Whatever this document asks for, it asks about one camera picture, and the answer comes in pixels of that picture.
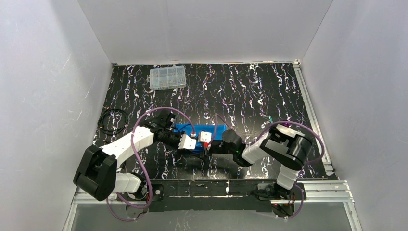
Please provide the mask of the blue cloth napkin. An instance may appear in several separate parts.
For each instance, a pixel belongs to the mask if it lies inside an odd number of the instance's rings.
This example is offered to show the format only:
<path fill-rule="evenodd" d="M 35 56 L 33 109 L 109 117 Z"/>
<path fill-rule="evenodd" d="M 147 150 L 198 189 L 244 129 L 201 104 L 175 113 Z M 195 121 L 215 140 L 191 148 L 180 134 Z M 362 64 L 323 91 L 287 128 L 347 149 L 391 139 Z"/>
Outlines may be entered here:
<path fill-rule="evenodd" d="M 217 128 L 215 128 L 214 125 L 195 125 L 195 131 L 196 131 L 196 139 L 198 140 L 198 137 L 201 132 L 207 132 L 213 135 L 215 131 L 215 136 L 214 140 L 211 143 L 211 146 L 216 143 L 216 141 L 222 141 L 222 133 L 226 131 L 228 128 L 226 125 L 217 125 Z M 175 132 L 184 132 L 185 134 L 191 134 L 192 133 L 192 126 L 190 124 L 176 124 L 175 125 Z M 200 141 L 197 141 L 195 149 L 192 150 L 193 153 L 199 153 L 204 150 L 202 143 Z"/>

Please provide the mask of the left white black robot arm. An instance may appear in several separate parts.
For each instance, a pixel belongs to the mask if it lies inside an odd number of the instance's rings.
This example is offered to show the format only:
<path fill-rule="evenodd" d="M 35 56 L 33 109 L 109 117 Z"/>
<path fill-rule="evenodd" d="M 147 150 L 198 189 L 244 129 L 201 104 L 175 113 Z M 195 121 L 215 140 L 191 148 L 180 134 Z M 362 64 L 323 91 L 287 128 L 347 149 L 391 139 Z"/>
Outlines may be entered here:
<path fill-rule="evenodd" d="M 98 201 L 113 193 L 140 193 L 146 186 L 145 196 L 149 204 L 153 198 L 153 186 L 139 150 L 157 142 L 179 150 L 193 150 L 196 145 L 196 140 L 191 137 L 195 130 L 174 132 L 176 109 L 159 107 L 153 111 L 160 111 L 160 114 L 148 119 L 142 115 L 124 137 L 102 147 L 89 146 L 84 151 L 73 183 Z M 121 171 L 121 166 L 131 157 L 139 162 L 143 177 Z"/>

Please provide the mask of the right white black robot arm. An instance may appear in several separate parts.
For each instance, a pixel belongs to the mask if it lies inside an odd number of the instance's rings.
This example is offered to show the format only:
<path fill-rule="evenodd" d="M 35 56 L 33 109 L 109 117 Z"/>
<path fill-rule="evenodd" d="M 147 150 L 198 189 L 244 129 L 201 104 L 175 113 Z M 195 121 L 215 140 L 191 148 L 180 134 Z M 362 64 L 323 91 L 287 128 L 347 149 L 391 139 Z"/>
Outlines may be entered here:
<path fill-rule="evenodd" d="M 235 131 L 228 129 L 222 133 L 221 140 L 209 144 L 209 153 L 230 154 L 241 167 L 271 157 L 281 164 L 276 180 L 278 189 L 291 190 L 312 147 L 312 141 L 305 134 L 277 124 L 253 144 L 245 144 Z"/>

